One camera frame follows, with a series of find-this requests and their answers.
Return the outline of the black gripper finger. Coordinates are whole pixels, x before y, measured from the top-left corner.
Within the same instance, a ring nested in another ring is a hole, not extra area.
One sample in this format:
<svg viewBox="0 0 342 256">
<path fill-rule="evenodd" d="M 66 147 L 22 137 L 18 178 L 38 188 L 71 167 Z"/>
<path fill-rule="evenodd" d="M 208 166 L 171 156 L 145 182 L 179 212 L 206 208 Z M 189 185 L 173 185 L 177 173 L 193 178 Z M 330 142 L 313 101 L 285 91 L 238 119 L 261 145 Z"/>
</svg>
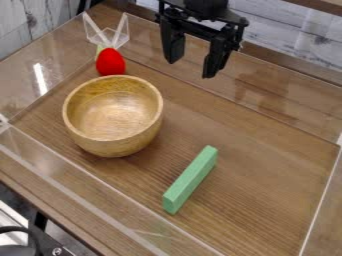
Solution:
<svg viewBox="0 0 342 256">
<path fill-rule="evenodd" d="M 205 58 L 204 78 L 213 78 L 218 71 L 225 68 L 233 50 L 234 41 L 229 37 L 216 36 L 213 38 L 210 51 Z"/>
<path fill-rule="evenodd" d="M 161 18 L 161 36 L 165 58 L 174 64 L 185 56 L 186 36 L 181 27 L 166 17 Z"/>
</svg>

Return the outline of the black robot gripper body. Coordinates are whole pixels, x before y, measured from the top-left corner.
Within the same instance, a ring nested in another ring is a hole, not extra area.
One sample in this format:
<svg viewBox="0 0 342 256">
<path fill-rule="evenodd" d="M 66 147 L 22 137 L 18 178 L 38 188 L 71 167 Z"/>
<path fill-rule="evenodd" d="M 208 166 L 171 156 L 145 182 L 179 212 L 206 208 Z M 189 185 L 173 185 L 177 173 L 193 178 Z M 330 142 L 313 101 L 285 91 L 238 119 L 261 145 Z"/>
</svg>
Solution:
<svg viewBox="0 0 342 256">
<path fill-rule="evenodd" d="M 238 51 L 249 20 L 229 8 L 229 0 L 158 0 L 159 17 L 206 41 L 222 35 Z"/>
</svg>

